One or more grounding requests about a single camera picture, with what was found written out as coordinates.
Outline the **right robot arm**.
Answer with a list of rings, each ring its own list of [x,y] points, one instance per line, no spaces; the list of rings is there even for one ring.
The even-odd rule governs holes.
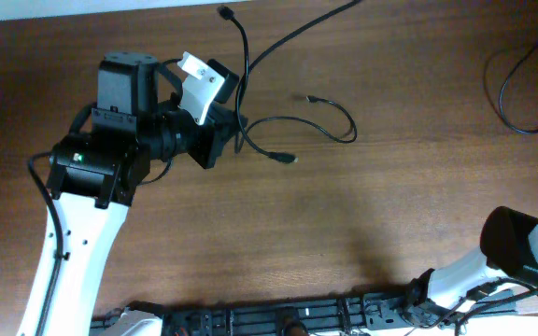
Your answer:
[[[425,322],[420,313],[457,312],[509,280],[538,288],[538,217],[499,206],[487,217],[478,247],[408,285],[403,317],[418,326]]]

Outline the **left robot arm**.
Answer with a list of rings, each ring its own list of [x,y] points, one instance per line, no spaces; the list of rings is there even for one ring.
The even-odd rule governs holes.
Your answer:
[[[184,53],[169,62],[109,52],[96,100],[48,153],[37,179],[48,220],[21,335],[84,335],[111,246],[154,161],[181,154],[212,168],[242,120],[226,104],[238,75],[216,60]]]

